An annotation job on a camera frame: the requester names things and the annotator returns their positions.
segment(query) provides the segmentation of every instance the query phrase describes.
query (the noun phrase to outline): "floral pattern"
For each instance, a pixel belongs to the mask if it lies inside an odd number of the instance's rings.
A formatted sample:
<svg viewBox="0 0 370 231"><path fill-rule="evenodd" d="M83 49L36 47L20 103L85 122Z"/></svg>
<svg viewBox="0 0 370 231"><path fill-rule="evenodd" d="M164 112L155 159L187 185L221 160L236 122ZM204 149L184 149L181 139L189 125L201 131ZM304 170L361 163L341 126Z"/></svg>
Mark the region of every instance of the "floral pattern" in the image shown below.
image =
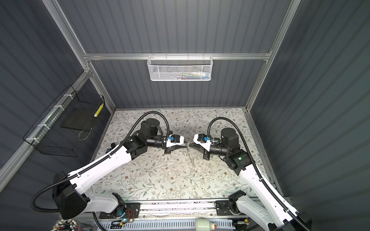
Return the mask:
<svg viewBox="0 0 370 231"><path fill-rule="evenodd" d="M135 121L147 111L115 111L96 159L106 153L112 142L123 140ZM188 143L193 142L194 134L206 133L212 119L219 116L230 118L242 131L252 156L266 175L241 108L159 111L167 118L173 134L183 135ZM160 116L152 114L146 118L158 119L163 133L166 133ZM218 120L213 124L211 134L219 137L221 130L227 127L231 127L228 122ZM206 161L195 149L179 149L164 154L162 149L148 148L146 153L116 168L89 190L95 193L117 192L124 200L220 198L228 197L238 190L247 192L251 197L255 196L249 186L218 156L211 156Z"/></svg>

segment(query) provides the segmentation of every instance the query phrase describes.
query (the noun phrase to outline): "yellow object in basket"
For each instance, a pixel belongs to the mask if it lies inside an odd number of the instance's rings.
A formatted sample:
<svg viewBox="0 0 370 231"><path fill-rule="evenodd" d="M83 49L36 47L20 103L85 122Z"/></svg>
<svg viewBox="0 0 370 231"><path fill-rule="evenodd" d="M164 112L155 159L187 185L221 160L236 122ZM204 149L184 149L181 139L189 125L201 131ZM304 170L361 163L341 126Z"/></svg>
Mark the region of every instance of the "yellow object in basket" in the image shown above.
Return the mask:
<svg viewBox="0 0 370 231"><path fill-rule="evenodd" d="M96 111L96 113L94 114L94 117L98 117L99 113L101 112L101 110L103 109L103 106L104 104L102 103L99 107L99 109Z"/></svg>

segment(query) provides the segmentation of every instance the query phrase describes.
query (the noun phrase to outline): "white mesh basket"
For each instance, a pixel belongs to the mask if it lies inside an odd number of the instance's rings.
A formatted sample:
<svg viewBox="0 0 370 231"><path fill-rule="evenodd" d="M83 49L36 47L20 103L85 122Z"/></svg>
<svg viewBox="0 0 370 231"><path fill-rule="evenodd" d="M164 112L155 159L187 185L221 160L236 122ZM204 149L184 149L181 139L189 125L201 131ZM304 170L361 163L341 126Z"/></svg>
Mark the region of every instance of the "white mesh basket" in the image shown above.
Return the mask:
<svg viewBox="0 0 370 231"><path fill-rule="evenodd" d="M158 60L148 58L148 69L152 81L209 81L213 60Z"/></svg>

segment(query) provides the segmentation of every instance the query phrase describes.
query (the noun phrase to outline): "black mounting plate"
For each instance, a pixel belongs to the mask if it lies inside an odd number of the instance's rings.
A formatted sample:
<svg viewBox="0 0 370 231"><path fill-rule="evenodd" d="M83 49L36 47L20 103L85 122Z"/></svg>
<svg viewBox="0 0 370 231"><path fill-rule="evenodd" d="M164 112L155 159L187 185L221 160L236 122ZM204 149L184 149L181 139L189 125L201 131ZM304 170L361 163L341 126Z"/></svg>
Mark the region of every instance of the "black mounting plate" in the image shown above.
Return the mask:
<svg viewBox="0 0 370 231"><path fill-rule="evenodd" d="M139 212L140 212L140 203L126 203L127 209L131 210L134 212L134 218L139 217ZM104 213L101 212L99 215L99 219L115 219L113 217L113 213Z"/></svg>
<svg viewBox="0 0 370 231"><path fill-rule="evenodd" d="M215 201L215 205L216 205L217 216L233 216L233 215L235 215L235 214L232 214L230 209L228 208L228 206L229 206L229 201L228 200Z"/></svg>

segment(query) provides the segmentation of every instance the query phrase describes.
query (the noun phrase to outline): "black wire basket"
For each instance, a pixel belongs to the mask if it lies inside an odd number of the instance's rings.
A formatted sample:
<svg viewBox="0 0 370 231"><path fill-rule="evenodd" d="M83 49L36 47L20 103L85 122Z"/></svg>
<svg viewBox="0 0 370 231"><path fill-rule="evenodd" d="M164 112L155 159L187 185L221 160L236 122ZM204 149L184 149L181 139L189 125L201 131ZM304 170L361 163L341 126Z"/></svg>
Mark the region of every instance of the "black wire basket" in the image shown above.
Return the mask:
<svg viewBox="0 0 370 231"><path fill-rule="evenodd" d="M44 123L35 123L23 140L45 155L77 157L86 150L89 134L105 107L104 97L74 91Z"/></svg>

